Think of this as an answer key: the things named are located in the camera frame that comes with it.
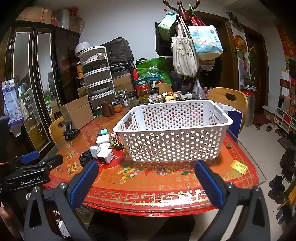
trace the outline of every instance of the mirrored wardrobe door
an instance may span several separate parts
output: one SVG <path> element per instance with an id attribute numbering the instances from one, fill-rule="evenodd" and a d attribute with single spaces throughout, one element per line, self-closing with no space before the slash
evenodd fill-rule
<path id="1" fill-rule="evenodd" d="M 44 109 L 46 110 L 44 115 L 49 115 L 50 121 L 53 122 L 59 117 L 58 112 L 61 103 L 53 70 L 51 38 L 52 32 L 50 29 L 37 29 L 36 68 L 43 96 L 43 98 L 40 99 L 43 103 L 40 103 L 40 105 L 44 106 Z"/>
<path id="2" fill-rule="evenodd" d="M 36 105 L 36 92 L 32 90 L 33 73 L 30 71 L 30 38 L 32 28 L 19 27 L 16 29 L 13 44 L 12 73 L 21 111 L 24 117 L 24 126 L 35 149 L 41 152 L 51 140 L 41 121 Z"/>

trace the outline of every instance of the wooden coat rack knob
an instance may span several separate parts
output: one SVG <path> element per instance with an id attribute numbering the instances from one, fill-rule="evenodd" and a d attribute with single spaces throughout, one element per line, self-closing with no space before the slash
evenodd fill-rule
<path id="1" fill-rule="evenodd" d="M 184 20 L 185 24 L 187 26 L 192 26 L 192 22 L 190 20 L 190 15 L 191 15 L 191 11 L 186 10 L 183 8 L 183 3 L 181 1 L 177 1 L 177 5 L 179 6 L 179 9 L 176 9 L 174 7 L 172 7 L 167 0 L 163 0 L 163 3 L 165 5 L 167 5 L 170 9 L 174 10 L 177 14 L 180 15 L 180 17 Z M 193 6 L 193 9 L 196 9 L 198 7 L 198 5 L 200 4 L 200 0 L 196 0 L 195 1 L 195 6 Z"/>

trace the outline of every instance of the canvas tote bag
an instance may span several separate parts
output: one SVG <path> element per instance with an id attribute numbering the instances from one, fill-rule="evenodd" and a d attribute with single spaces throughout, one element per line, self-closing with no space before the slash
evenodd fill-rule
<path id="1" fill-rule="evenodd" d="M 198 57 L 189 30 L 182 18 L 177 17 L 177 36 L 172 37 L 174 69 L 178 74 L 194 78 L 198 72 Z"/>
<path id="2" fill-rule="evenodd" d="M 213 25 L 188 26 L 197 56 L 205 61 L 215 59 L 223 53 L 223 48 Z"/>

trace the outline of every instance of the toy figure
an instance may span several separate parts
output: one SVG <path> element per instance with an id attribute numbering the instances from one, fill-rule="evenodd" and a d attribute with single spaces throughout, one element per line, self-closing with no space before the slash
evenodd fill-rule
<path id="1" fill-rule="evenodd" d="M 111 139 L 111 143 L 114 146 L 115 150 L 123 150 L 123 144 L 121 144 L 119 141 L 115 141 L 114 139 Z"/>

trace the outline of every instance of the chair backrest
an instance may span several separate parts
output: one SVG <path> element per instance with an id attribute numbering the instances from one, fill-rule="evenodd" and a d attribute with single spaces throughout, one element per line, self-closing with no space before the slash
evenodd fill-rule
<path id="1" fill-rule="evenodd" d="M 224 87 L 216 87 L 209 91 L 207 99 L 220 104 L 232 106 L 241 113 L 243 113 L 242 127 L 246 120 L 246 114 L 248 112 L 248 100 L 244 93 L 232 90 Z"/>
<path id="2" fill-rule="evenodd" d="M 155 84 L 156 87 L 159 87 L 159 93 L 165 93 L 165 92 L 173 92 L 172 87 L 167 83 L 159 83 Z"/>
<path id="3" fill-rule="evenodd" d="M 49 126 L 50 137 L 56 145 L 64 138 L 65 123 L 62 123 L 63 121 L 64 117 L 60 117 Z"/>

